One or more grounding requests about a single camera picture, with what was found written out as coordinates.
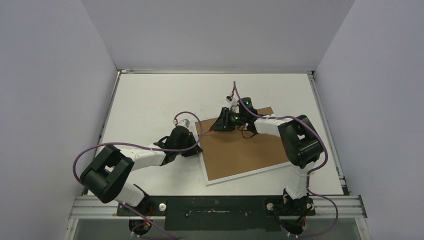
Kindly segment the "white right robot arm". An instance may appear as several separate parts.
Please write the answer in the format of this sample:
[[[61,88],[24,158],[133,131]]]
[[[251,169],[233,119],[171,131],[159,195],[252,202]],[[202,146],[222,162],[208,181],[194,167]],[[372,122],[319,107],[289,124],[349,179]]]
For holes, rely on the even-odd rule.
[[[303,207],[301,198],[308,193],[308,172],[324,151],[315,128],[306,115],[299,115],[290,121],[276,116],[259,114],[253,107],[251,99],[244,97],[233,107],[223,107],[217,120],[210,127],[214,132],[232,132],[236,127],[244,127],[254,135],[271,135],[280,137],[282,145],[291,163],[289,182],[283,194],[282,207],[290,215],[296,214]]]

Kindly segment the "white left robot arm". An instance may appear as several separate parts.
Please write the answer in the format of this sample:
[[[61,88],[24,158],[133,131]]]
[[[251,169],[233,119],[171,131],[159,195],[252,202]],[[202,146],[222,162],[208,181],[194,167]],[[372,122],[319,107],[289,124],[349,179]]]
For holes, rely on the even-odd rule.
[[[148,194],[127,181],[130,173],[165,166],[177,156],[187,158],[203,152],[194,134],[183,125],[177,125],[169,136],[147,147],[130,144],[126,149],[119,149],[117,146],[117,143],[102,144],[101,151],[77,180],[102,203],[113,200],[126,203],[139,216],[149,210]]]

